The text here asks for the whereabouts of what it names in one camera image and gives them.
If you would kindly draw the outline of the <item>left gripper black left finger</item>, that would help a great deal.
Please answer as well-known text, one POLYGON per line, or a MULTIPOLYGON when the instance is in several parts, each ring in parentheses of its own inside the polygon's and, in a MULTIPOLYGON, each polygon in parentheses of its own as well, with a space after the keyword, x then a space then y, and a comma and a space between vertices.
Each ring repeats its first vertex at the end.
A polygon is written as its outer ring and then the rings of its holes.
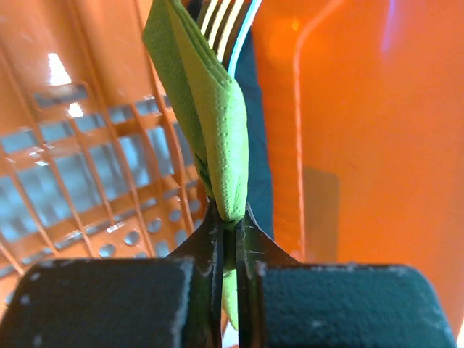
POLYGON ((56 259, 20 280, 1 321, 3 347, 220 347, 222 221, 164 258, 56 259))

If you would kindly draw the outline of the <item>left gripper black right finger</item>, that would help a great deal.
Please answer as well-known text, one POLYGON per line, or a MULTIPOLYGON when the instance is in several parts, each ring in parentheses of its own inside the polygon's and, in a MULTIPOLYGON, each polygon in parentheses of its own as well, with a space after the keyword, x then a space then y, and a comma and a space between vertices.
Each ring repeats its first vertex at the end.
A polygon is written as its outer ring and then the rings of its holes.
POLYGON ((241 347, 454 347, 432 285, 406 265, 304 264, 236 226, 241 347))

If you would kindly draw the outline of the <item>green paper napkin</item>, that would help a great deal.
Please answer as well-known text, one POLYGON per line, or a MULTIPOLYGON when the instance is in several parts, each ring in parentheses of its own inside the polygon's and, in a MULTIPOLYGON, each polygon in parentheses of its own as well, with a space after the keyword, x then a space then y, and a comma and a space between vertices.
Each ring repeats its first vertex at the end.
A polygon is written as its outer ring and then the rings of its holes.
POLYGON ((249 139, 244 95, 181 1, 153 1, 142 39, 225 229, 245 216, 249 139))

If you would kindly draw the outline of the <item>iridescent fork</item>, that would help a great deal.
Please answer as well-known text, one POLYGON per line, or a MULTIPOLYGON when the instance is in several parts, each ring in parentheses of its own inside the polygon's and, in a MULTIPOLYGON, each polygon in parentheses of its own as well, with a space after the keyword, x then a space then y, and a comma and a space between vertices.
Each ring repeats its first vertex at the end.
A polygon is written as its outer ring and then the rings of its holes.
POLYGON ((210 48, 234 78, 239 55, 262 0, 201 1, 196 20, 210 48))

